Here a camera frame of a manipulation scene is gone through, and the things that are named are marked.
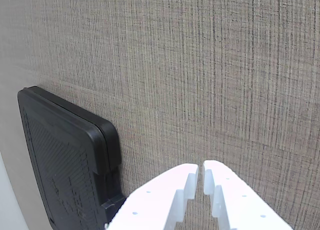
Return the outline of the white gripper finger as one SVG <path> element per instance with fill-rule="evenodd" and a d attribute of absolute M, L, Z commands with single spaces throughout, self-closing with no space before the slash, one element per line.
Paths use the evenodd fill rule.
<path fill-rule="evenodd" d="M 134 190 L 106 230 L 173 230 L 196 195 L 197 164 L 175 166 Z"/>
<path fill-rule="evenodd" d="M 203 193 L 220 230 L 290 230 L 245 181 L 217 160 L 203 163 Z"/>

